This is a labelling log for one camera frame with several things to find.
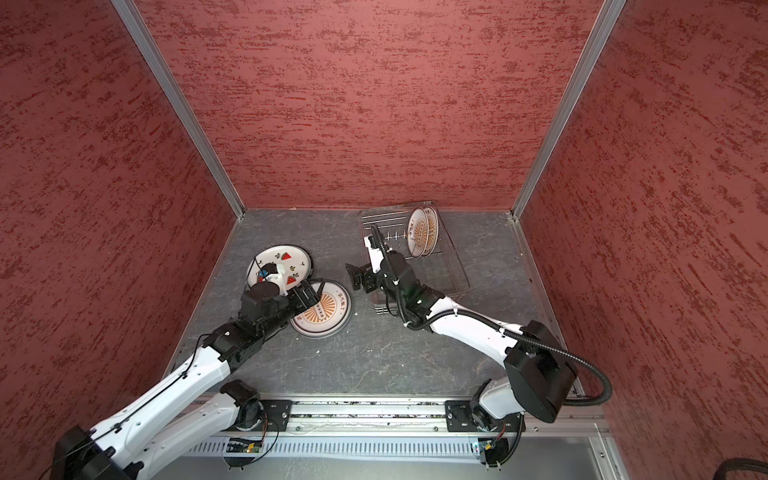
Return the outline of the white watermelon pattern plate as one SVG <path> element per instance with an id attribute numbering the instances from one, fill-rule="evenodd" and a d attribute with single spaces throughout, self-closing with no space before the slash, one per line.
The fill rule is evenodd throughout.
<path id="1" fill-rule="evenodd" d="M 307 280 L 313 270 L 313 263 L 309 253 L 295 245 L 277 245 L 270 247 L 254 256 L 246 275 L 248 289 L 254 287 L 257 280 L 259 265 L 274 262 L 282 264 L 287 277 L 286 287 L 280 288 L 280 294 L 286 296 L 288 291 L 297 286 L 301 281 Z"/>

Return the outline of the brown patterned plate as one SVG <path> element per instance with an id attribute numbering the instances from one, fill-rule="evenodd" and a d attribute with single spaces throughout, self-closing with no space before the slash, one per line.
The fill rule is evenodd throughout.
<path id="1" fill-rule="evenodd" d="M 343 329 L 350 318 L 352 305 L 347 289 L 338 282 L 313 280 L 310 285 L 319 293 L 319 302 L 290 320 L 299 334 L 309 338 L 326 338 Z"/>

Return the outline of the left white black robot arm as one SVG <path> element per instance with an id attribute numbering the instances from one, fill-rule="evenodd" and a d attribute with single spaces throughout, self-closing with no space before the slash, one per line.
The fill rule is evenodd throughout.
<path id="1" fill-rule="evenodd" d="M 240 316 L 203 334 L 192 355 L 137 400 L 90 429 L 57 442 L 52 479 L 151 479 L 192 447 L 236 427 L 266 436 L 271 418 L 258 391 L 230 375 L 287 326 L 320 305 L 325 281 L 281 294 L 270 282 L 243 297 Z"/>

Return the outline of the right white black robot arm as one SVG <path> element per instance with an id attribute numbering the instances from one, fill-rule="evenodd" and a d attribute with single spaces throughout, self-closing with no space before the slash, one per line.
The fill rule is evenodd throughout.
<path id="1" fill-rule="evenodd" d="M 406 328 L 452 338 L 501 365 L 505 376 L 486 381 L 470 401 L 476 425 L 518 413 L 553 423 L 568 403 L 577 360 L 544 324 L 506 323 L 467 309 L 420 282 L 394 250 L 373 252 L 370 263 L 346 269 L 355 290 L 378 290 L 392 300 Z"/>

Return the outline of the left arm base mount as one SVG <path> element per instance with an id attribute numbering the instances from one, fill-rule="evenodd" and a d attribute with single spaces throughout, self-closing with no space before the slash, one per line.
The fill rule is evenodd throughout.
<path id="1" fill-rule="evenodd" d="M 224 406 L 224 418 L 230 422 L 225 432 L 284 432 L 290 418 L 293 402 L 290 400 L 249 400 L 243 405 Z"/>

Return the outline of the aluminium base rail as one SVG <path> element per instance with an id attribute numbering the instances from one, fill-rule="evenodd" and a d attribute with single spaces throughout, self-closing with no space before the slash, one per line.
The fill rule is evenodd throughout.
<path id="1" fill-rule="evenodd" d="M 288 436 L 426 437 L 487 435 L 449 432 L 443 397 L 309 396 L 281 397 L 293 402 Z M 610 437 L 613 431 L 600 407 L 565 407 L 546 423 L 526 414 L 526 431 L 538 437 Z"/>

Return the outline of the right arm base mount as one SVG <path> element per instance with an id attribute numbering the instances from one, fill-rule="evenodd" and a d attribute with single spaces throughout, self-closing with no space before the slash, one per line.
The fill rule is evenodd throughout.
<path id="1" fill-rule="evenodd" d="M 477 402 L 470 400 L 446 400 L 444 402 L 446 424 L 449 432 L 485 432 L 499 434 L 526 431 L 525 421 L 519 414 L 509 414 L 497 419 Z"/>

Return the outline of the left aluminium corner post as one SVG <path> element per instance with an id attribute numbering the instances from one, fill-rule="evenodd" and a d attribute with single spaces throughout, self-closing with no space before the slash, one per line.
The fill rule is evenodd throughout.
<path id="1" fill-rule="evenodd" d="M 227 200 L 236 220 L 241 222 L 247 208 L 176 81 L 136 3 L 129 0 L 112 0 L 111 4 L 207 166 L 220 192 Z"/>

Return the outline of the aluminium corner post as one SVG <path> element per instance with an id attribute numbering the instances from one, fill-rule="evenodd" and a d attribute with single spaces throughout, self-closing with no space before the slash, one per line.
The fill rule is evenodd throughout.
<path id="1" fill-rule="evenodd" d="M 136 3 L 129 0 L 112 0 L 111 4 L 207 166 L 220 192 L 227 200 L 236 220 L 241 222 L 247 208 L 176 81 Z"/>
<path id="2" fill-rule="evenodd" d="M 532 198 L 625 5 L 625 0 L 605 0 L 602 3 L 550 126 L 534 158 L 531 170 L 511 209 L 511 218 L 514 221 L 519 221 L 522 218 L 523 212 Z"/>

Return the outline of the right aluminium corner post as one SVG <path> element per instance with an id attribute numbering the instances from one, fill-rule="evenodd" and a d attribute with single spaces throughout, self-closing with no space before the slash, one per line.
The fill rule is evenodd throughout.
<path id="1" fill-rule="evenodd" d="M 550 126 L 534 158 L 531 170 L 511 209 L 511 218 L 514 221 L 519 221 L 522 218 L 523 212 L 532 198 L 625 5 L 625 0 L 605 0 L 602 3 Z"/>

